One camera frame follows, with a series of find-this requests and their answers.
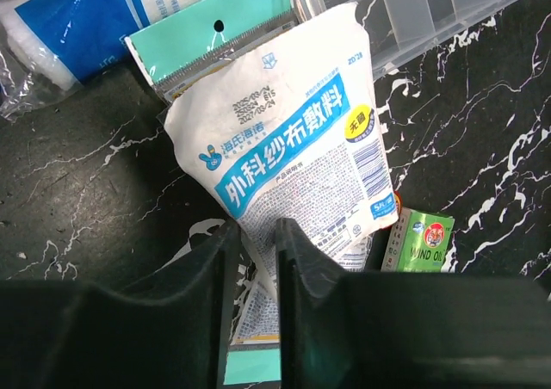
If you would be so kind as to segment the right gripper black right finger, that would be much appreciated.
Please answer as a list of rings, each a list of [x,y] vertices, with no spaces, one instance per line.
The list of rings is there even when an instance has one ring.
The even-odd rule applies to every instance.
[[[275,226],[284,388],[547,388],[550,304],[520,276],[343,269]]]

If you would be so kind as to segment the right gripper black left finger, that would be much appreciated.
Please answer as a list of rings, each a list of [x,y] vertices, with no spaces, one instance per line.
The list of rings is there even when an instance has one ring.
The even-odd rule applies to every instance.
[[[3,281],[2,387],[221,387],[240,251],[229,220],[118,293],[80,281]]]

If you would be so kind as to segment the white gauze dressing packet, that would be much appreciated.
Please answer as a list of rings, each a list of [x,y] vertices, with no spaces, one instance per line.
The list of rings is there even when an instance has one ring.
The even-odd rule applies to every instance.
[[[164,121],[180,167],[235,219],[270,295],[276,221],[348,262],[398,218],[370,41],[340,4],[200,79]]]

